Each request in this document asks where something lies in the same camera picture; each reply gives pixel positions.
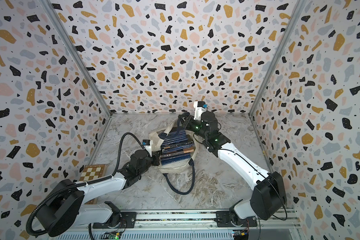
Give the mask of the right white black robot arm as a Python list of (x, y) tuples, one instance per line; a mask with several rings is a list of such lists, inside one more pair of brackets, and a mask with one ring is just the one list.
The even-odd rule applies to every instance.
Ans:
[(258, 217), (268, 220), (279, 209), (286, 209), (286, 190), (278, 172), (270, 173), (241, 153), (233, 142), (219, 130), (214, 113), (205, 111), (199, 117), (185, 113), (178, 116), (178, 126), (202, 138), (208, 152), (232, 167), (249, 185), (252, 195), (249, 200), (240, 200), (230, 208), (231, 221), (240, 225), (242, 220)]

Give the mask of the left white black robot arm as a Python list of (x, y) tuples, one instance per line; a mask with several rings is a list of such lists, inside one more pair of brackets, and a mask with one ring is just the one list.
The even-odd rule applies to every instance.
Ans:
[(88, 202), (131, 187), (150, 167), (159, 164), (160, 153), (137, 150), (131, 155), (131, 160), (113, 175), (86, 182), (61, 181), (30, 215), (26, 225), (27, 233), (32, 236), (47, 234), (56, 237), (80, 225), (119, 227), (122, 214), (118, 207), (109, 201), (99, 205), (90, 205)]

